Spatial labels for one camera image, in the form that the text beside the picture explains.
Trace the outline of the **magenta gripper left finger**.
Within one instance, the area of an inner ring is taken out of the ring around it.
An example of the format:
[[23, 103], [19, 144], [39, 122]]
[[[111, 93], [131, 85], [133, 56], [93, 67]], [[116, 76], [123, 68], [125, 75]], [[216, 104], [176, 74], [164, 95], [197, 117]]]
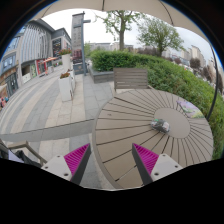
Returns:
[[85, 144], [65, 156], [56, 155], [42, 169], [79, 185], [91, 154], [90, 144]]

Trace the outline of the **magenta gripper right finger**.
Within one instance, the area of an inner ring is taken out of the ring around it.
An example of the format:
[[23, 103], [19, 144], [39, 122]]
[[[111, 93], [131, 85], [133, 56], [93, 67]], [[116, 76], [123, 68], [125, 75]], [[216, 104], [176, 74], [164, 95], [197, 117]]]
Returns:
[[182, 169], [182, 166], [167, 154], [158, 155], [135, 143], [132, 144], [132, 155], [143, 185], [148, 185]]

